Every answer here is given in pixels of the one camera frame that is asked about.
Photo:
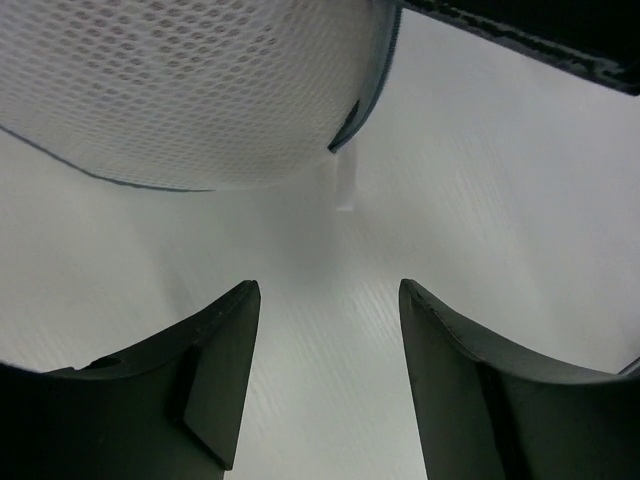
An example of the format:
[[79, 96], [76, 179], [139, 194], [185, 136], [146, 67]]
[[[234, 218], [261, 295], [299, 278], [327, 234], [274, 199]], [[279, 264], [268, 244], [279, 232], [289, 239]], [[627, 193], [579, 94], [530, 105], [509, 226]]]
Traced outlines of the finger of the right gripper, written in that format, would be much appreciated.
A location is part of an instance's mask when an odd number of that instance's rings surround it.
[[639, 94], [637, 1], [404, 1], [402, 6], [583, 80]]

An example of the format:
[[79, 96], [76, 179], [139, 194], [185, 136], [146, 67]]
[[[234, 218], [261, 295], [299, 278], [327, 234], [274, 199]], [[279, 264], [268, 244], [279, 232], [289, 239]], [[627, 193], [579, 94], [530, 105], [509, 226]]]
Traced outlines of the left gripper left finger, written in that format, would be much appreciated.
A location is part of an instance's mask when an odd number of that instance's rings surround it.
[[221, 479], [233, 468], [261, 294], [200, 312], [81, 369], [1, 367], [5, 479]]

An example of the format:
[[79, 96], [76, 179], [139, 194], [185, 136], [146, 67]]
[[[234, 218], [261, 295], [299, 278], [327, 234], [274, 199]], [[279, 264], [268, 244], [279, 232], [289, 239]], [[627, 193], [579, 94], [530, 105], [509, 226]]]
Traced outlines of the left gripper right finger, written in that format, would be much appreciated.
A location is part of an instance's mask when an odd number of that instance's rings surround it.
[[635, 479], [639, 366], [617, 374], [519, 345], [419, 283], [399, 314], [431, 479]]

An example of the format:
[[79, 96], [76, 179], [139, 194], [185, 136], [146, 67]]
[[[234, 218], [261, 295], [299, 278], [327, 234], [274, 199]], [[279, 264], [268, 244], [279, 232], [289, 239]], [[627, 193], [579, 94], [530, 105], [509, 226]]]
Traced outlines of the clear plastic dome insert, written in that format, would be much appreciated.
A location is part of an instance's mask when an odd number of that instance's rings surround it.
[[5, 1], [1, 128], [133, 188], [273, 186], [362, 128], [394, 1]]

